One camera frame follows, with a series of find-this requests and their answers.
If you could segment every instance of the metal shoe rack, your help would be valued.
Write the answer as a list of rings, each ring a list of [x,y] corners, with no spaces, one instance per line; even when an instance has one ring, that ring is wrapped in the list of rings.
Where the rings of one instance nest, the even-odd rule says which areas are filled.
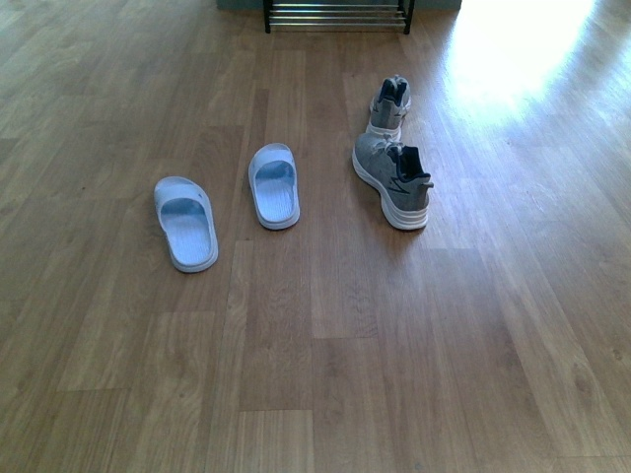
[[[282,1],[263,0],[266,33],[339,31],[409,34],[414,12],[414,0],[398,0],[398,4],[386,5],[280,3]]]

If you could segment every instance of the gray sneaker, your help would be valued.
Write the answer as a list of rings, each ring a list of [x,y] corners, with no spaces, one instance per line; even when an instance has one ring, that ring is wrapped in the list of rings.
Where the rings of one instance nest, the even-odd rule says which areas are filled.
[[[384,79],[382,88],[371,100],[371,120],[366,132],[377,136],[387,134],[399,141],[403,117],[411,106],[410,85],[407,81],[401,76]]]
[[[384,215],[393,227],[417,230],[427,225],[427,190],[434,184],[421,167],[418,148],[364,133],[353,148],[353,168],[378,190]]]

